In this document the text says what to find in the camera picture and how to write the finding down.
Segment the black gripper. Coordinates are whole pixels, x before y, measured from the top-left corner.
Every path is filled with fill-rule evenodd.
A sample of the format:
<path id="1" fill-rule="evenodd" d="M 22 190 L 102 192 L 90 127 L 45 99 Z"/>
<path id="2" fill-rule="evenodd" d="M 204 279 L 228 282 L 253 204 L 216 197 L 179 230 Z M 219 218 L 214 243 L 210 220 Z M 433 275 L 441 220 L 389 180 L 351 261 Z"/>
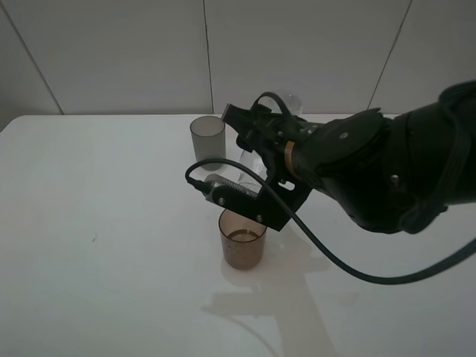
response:
<path id="1" fill-rule="evenodd" d="M 241 109 L 232 104 L 225 107 L 222 121 L 237 132 L 241 149 L 261 157 L 267 175 L 266 180 L 260 177 L 263 181 L 291 179 L 307 186 L 316 184 L 309 159 L 300 152 L 316 131 L 315 123 L 292 114 L 273 113 L 265 106 Z"/>

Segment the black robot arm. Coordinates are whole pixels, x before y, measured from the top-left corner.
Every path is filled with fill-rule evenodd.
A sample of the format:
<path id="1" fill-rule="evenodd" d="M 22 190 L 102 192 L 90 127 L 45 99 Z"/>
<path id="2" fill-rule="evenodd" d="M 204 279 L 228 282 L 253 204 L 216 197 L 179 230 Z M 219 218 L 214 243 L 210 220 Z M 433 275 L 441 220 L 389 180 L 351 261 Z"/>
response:
<path id="1" fill-rule="evenodd" d="M 451 205 L 475 201 L 475 83 L 447 88 L 437 102 L 385 117 L 368 109 L 328 123 L 255 103 L 228 105 L 223 121 L 237 145 L 266 166 L 257 203 L 233 199 L 242 215 L 280 229 L 312 191 L 334 199 L 361 228 L 415 234 Z"/>

